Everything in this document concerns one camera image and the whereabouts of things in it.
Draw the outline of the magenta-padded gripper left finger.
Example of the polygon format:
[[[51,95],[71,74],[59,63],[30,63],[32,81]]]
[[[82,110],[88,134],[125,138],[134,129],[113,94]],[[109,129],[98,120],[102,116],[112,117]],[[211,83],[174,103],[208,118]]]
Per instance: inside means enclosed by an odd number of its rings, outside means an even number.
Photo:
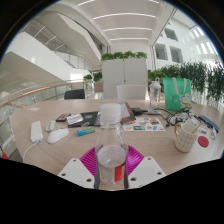
[[[100,177],[95,148],[91,148],[80,158],[72,158],[58,176],[84,188],[98,189]]]

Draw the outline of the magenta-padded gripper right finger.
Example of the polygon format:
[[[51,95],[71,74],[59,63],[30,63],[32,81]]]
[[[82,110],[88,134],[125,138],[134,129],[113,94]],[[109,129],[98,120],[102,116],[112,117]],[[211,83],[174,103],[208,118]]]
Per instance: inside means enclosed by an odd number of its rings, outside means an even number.
[[[134,147],[129,146],[124,177],[125,189],[140,188],[165,176],[165,172],[153,157],[144,157]]]

